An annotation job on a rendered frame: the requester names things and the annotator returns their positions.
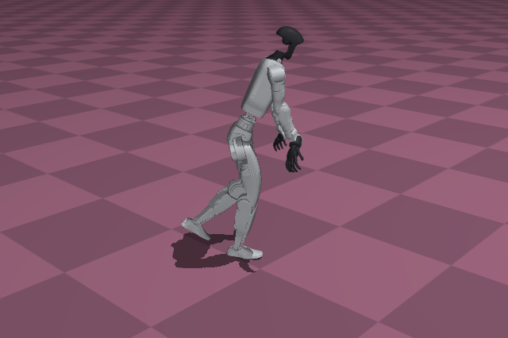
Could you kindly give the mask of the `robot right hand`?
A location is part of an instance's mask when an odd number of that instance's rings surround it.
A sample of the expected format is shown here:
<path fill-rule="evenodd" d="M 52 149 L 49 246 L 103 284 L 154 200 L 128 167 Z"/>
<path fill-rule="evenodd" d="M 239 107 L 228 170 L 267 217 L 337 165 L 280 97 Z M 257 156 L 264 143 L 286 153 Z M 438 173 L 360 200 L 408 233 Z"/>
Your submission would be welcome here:
<path fill-rule="evenodd" d="M 287 168 L 287 170 L 289 172 L 298 172 L 295 169 L 295 166 L 299 170 L 301 170 L 301 167 L 297 163 L 297 157 L 298 156 L 300 156 L 301 160 L 304 160 L 303 157 L 302 157 L 302 154 L 299 151 L 299 148 L 301 147 L 301 145 L 302 145 L 302 138 L 300 136 L 297 136 L 296 141 L 292 141 L 289 144 L 290 149 L 289 149 L 289 151 L 287 153 L 287 160 L 286 160 L 286 168 Z"/>

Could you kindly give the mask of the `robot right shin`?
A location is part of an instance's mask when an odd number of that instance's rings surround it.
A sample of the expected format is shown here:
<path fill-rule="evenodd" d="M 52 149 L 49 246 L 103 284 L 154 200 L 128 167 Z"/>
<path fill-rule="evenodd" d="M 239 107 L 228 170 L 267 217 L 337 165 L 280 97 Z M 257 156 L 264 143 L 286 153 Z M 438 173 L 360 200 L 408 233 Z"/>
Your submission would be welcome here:
<path fill-rule="evenodd" d="M 257 207 L 258 207 L 258 205 L 257 205 Z M 234 251 L 237 251 L 238 247 L 239 247 L 238 251 L 240 251 L 242 249 L 242 246 L 243 246 L 243 243 L 246 239 L 246 236 L 248 235 L 248 233 L 252 227 L 252 223 L 253 223 L 255 215 L 256 215 L 257 207 L 252 210 L 252 205 L 249 203 L 248 199 L 245 199 L 245 198 L 242 198 L 237 203 L 235 225 L 233 227 L 234 229 L 236 229 L 235 242 L 234 242 L 234 247 L 233 247 Z M 240 244 L 241 244 L 241 246 L 240 246 Z"/>

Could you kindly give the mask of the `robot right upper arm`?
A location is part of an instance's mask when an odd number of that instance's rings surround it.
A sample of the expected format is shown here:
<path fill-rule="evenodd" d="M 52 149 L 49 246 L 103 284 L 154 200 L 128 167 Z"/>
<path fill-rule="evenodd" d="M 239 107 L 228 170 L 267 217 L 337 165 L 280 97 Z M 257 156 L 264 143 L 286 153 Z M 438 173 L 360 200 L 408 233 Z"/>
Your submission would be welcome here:
<path fill-rule="evenodd" d="M 283 101 L 283 99 L 285 98 L 286 74 L 284 69 L 279 65 L 271 65 L 267 67 L 267 78 L 269 83 L 271 84 L 273 108 L 275 114 L 279 116 L 279 108 L 282 106 L 288 106 L 288 104 L 286 104 Z"/>

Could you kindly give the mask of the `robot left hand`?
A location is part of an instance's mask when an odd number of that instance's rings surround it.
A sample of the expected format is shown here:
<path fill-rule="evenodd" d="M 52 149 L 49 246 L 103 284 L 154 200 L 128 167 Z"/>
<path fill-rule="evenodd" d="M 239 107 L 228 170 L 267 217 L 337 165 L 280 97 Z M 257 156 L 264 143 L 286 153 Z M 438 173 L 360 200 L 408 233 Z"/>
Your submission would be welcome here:
<path fill-rule="evenodd" d="M 273 147 L 274 147 L 274 149 L 275 149 L 276 151 L 277 151 L 276 146 L 277 146 L 277 148 L 280 150 L 279 144 L 280 144 L 281 148 L 283 148 L 283 146 L 282 146 L 282 142 L 285 144 L 285 146 L 287 146 L 287 144 L 286 144 L 285 140 L 283 140 L 283 135 L 280 133 L 280 134 L 278 134 L 278 136 L 275 138 L 275 141 L 274 141 L 274 143 L 273 143 Z"/>

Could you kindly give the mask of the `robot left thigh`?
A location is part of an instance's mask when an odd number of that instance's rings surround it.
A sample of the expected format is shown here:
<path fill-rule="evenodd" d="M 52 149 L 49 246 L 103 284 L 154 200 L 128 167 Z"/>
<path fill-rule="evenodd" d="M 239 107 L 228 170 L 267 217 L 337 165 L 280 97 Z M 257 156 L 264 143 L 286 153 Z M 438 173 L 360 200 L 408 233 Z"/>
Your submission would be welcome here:
<path fill-rule="evenodd" d="M 251 145 L 254 149 L 254 144 L 253 144 L 253 140 L 251 139 Z M 255 149 L 254 149 L 255 151 Z M 241 173 L 240 173 L 240 167 L 239 167 L 239 164 L 242 162 L 242 161 L 236 161 L 237 162 L 237 170 L 239 171 L 239 175 L 240 177 L 236 180 L 233 180 L 229 185 L 228 185 L 228 192 L 229 194 L 232 196 L 232 197 L 235 197 L 235 198 L 239 198 L 239 196 L 243 193 L 245 193 L 245 190 L 244 190 L 244 187 L 243 187 L 243 184 L 242 184 L 242 181 L 241 181 Z"/>

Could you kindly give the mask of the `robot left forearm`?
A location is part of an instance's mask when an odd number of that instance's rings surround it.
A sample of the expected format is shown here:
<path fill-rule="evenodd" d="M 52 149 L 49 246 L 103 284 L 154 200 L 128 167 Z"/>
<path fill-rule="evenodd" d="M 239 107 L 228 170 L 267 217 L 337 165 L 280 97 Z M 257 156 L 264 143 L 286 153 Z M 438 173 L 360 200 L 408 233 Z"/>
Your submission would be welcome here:
<path fill-rule="evenodd" d="M 272 112 L 271 112 L 271 115 L 274 117 L 274 120 L 275 120 L 275 128 L 276 130 L 279 132 L 279 134 L 281 133 L 283 135 L 283 140 L 286 140 L 287 138 L 284 136 L 284 131 L 283 131 L 283 128 L 282 126 L 279 125 L 279 116 L 277 116 L 275 114 L 275 111 L 273 108 L 271 108 Z"/>

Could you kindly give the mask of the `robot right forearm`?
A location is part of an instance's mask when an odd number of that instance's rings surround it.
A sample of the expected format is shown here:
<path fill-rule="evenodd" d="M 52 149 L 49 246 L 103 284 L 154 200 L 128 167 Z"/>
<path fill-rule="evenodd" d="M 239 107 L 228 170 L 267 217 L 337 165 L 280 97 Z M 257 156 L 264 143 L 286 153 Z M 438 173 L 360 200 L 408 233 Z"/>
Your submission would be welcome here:
<path fill-rule="evenodd" d="M 279 125 L 282 126 L 284 136 L 290 141 L 296 141 L 297 136 L 300 136 L 297 130 L 294 128 L 291 117 L 291 111 L 288 106 L 282 106 L 279 108 Z"/>

